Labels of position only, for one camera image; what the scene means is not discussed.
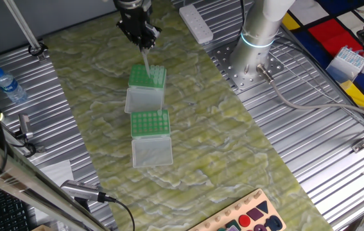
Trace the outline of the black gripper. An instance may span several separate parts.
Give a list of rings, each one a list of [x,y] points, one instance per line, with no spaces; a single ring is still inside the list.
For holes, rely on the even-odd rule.
[[[116,26],[127,39],[137,44],[140,52],[150,50],[161,33],[161,29],[150,25],[151,3],[116,3],[121,20]]]

